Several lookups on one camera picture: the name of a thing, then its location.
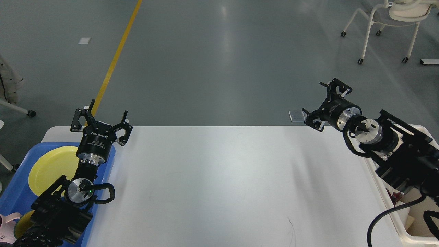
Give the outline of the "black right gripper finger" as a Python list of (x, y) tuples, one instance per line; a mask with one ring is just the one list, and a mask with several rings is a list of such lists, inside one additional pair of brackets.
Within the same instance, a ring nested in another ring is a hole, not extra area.
[(324, 126), (328, 120), (324, 116), (324, 109), (319, 108), (313, 112), (309, 112), (302, 108), (301, 110), (305, 114), (304, 124), (310, 126), (314, 130), (323, 132)]
[(344, 99), (346, 95), (350, 94), (353, 89), (340, 81), (337, 78), (332, 79), (328, 83), (319, 83), (321, 86), (324, 86), (327, 90), (326, 98), (323, 103), (331, 103), (337, 99)]

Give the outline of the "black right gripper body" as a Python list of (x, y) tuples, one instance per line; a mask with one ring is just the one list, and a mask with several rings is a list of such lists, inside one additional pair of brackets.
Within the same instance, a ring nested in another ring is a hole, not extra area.
[(361, 108), (348, 100), (326, 99), (320, 106), (322, 113), (320, 114), (320, 120), (329, 123), (338, 131), (342, 132), (346, 127), (347, 122), (354, 115), (362, 115)]

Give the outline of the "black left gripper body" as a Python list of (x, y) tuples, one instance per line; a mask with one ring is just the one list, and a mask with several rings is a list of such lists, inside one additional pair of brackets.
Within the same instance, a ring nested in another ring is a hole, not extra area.
[(84, 130), (76, 156), (80, 161), (99, 166), (108, 161), (115, 140), (116, 134), (110, 131)]

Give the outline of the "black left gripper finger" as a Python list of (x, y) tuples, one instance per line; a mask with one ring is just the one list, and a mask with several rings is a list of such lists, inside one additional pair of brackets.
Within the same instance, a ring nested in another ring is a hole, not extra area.
[[(124, 111), (121, 122), (115, 124), (114, 126), (110, 126), (107, 130), (105, 130), (105, 136), (111, 143), (118, 143), (119, 145), (127, 144), (127, 141), (130, 137), (130, 134), (133, 130), (133, 126), (129, 124), (127, 120), (128, 111)], [(124, 130), (125, 133), (122, 136), (117, 136), (116, 133)]]
[[(103, 122), (97, 122), (97, 120), (92, 115), (91, 110), (93, 109), (95, 100), (93, 99), (88, 108), (77, 108), (71, 123), (71, 132), (106, 132), (107, 125)], [(80, 123), (80, 118), (85, 119), (86, 126)]]

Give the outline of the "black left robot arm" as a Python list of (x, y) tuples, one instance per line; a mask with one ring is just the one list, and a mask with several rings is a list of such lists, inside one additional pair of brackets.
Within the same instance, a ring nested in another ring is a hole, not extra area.
[(116, 197), (110, 183), (97, 184), (98, 169), (108, 161), (114, 143), (124, 146), (133, 130), (125, 111), (121, 121), (109, 125), (92, 114), (95, 100), (75, 111), (70, 131), (81, 132), (75, 175), (61, 175), (31, 205), (30, 226), (16, 238), (13, 247), (59, 247), (75, 244), (92, 221), (95, 204), (107, 204)]

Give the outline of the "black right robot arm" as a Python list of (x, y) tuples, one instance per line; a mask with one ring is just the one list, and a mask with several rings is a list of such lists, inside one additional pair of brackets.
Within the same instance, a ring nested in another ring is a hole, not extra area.
[(326, 98), (314, 111), (302, 109), (304, 123), (319, 132), (331, 125), (353, 154), (378, 165), (376, 174), (392, 188), (402, 193), (418, 189), (438, 204), (438, 148), (433, 139), (385, 110), (376, 119), (365, 117), (345, 99), (353, 89), (339, 79), (320, 84)]

